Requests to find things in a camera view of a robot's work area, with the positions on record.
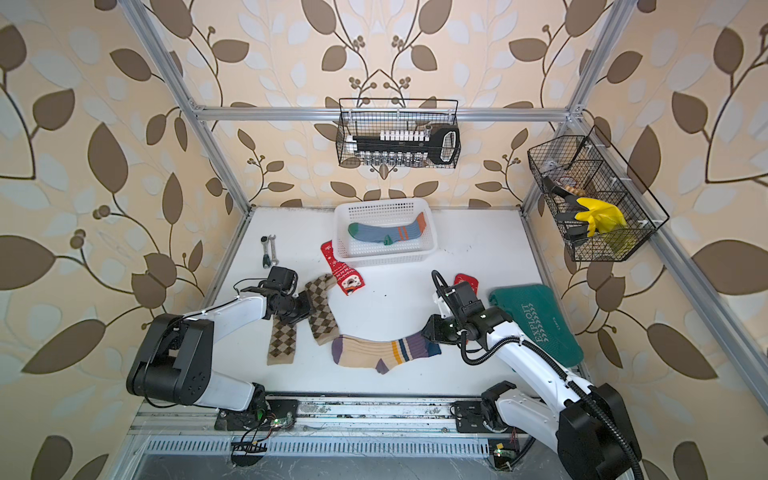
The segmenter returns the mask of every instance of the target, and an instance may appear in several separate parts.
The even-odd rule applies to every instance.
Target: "wallpaper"
[[[114,1],[5,0],[0,45],[0,465],[92,480],[144,329],[200,305],[241,215]]]
[[[636,12],[589,101],[670,226],[768,351],[768,4]]]
[[[573,263],[548,209],[535,236],[596,385],[622,396],[648,480],[764,478],[768,417],[650,245]]]
[[[551,137],[542,122],[463,124],[457,168],[339,166],[336,125],[221,121],[214,134],[247,198],[258,206],[331,207],[424,197],[432,206],[514,206],[531,186],[525,152]],[[209,191],[218,193],[211,179]]]
[[[145,0],[198,104],[564,107],[606,0]]]

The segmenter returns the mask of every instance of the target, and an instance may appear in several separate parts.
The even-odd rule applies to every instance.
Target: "white basket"
[[[350,223],[364,223],[377,227],[407,225],[424,213],[426,228],[419,238],[402,240],[392,245],[362,242],[349,235]],[[356,204],[342,204],[333,214],[333,256],[352,268],[391,263],[420,262],[437,251],[437,233],[432,211],[422,198],[375,200]]]

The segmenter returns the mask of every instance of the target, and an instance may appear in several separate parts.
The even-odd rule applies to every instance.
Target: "open-end wrench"
[[[270,268],[272,266],[270,255],[266,252],[266,244],[268,241],[267,237],[261,237],[261,246],[264,247],[264,258],[261,260],[261,266],[264,268]]]
[[[277,253],[275,253],[275,239],[276,235],[269,235],[267,237],[270,240],[270,247],[272,248],[272,264],[277,265],[280,261],[277,259]]]

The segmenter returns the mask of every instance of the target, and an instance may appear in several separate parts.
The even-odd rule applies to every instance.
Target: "black wire basket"
[[[456,168],[462,146],[458,101],[339,99],[336,153],[342,167]]]
[[[634,171],[627,159],[614,149],[627,164],[627,171],[618,174],[605,160],[601,148],[604,135],[595,128],[588,135],[564,135],[528,150],[528,163],[536,184],[552,212],[565,248],[574,262],[622,262],[669,220],[669,213]],[[646,211],[627,188],[628,182],[640,192],[648,192],[658,210]],[[574,194],[567,200],[564,195]],[[574,199],[589,197],[613,204],[624,214],[626,228],[607,233],[586,234],[586,223],[573,218],[583,211]]]

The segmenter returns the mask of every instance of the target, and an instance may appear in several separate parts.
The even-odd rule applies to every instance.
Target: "yellow rubber glove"
[[[627,228],[627,221],[615,205],[594,198],[578,198],[576,200],[588,212],[576,214],[576,220],[589,223],[587,237],[592,237],[594,231],[598,233],[612,232],[618,228]]]

